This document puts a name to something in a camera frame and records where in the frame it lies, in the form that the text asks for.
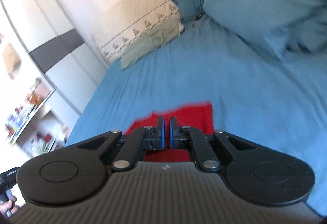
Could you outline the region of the person's left hand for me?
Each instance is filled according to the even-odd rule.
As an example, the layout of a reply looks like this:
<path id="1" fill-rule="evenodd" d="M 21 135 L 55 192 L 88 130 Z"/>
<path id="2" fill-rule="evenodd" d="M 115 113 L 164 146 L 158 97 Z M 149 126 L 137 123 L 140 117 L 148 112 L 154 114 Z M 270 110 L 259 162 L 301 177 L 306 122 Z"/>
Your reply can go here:
<path id="1" fill-rule="evenodd" d="M 20 207 L 16 205 L 17 198 L 15 196 L 12 196 L 11 199 L 9 199 L 6 202 L 2 202 L 0 204 L 0 212 L 4 217 L 7 216 L 7 212 L 10 212 L 11 214 L 15 214 L 20 210 Z"/>

